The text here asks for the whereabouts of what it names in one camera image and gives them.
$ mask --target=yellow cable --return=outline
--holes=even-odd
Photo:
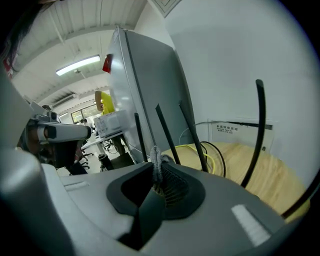
[[[179,145],[179,146],[175,146],[175,148],[181,148],[181,147],[188,147],[190,149],[192,149],[193,151],[195,152],[198,152],[194,147],[190,146],[190,145]],[[215,163],[215,160],[208,154],[206,153],[203,153],[205,156],[207,156],[211,162],[212,162],[212,174],[215,174],[216,173],[216,163]]]

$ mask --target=yellow shirt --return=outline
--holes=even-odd
[[[105,92],[101,92],[101,103],[103,104],[102,116],[105,114],[109,114],[115,112],[114,104],[112,103],[112,98],[110,95]]]

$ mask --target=ceiling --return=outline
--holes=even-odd
[[[55,108],[63,113],[92,104],[94,91],[108,91],[102,66],[116,26],[134,30],[147,0],[65,0],[38,15],[21,42],[12,82],[21,95],[40,105],[53,105],[69,95],[76,98]],[[62,76],[56,70],[100,55],[100,62]]]

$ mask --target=wooden surface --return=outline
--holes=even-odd
[[[239,144],[212,142],[222,153],[225,167],[226,178],[240,184],[250,165],[254,148]],[[208,155],[214,159],[215,174],[223,175],[223,164],[219,153],[209,144],[203,143],[208,151]],[[180,162],[197,170],[201,170],[201,163],[197,152],[188,147],[179,147],[176,149]],[[172,157],[171,150],[164,151]],[[295,172],[288,168],[278,158],[262,151],[254,172],[246,189],[257,195],[262,201],[271,206],[278,214],[285,212],[305,191],[304,186],[295,175]],[[303,215],[309,209],[310,202],[307,201],[286,221],[291,221],[298,216]]]

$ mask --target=window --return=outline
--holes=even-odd
[[[72,113],[71,116],[72,116],[72,121],[74,124],[79,123],[81,121],[81,119],[83,119],[81,110]]]
[[[80,109],[71,114],[72,120],[74,124],[77,124],[81,121],[81,119],[86,119],[92,116],[100,115],[101,112],[97,110],[96,105],[88,106],[83,109]]]

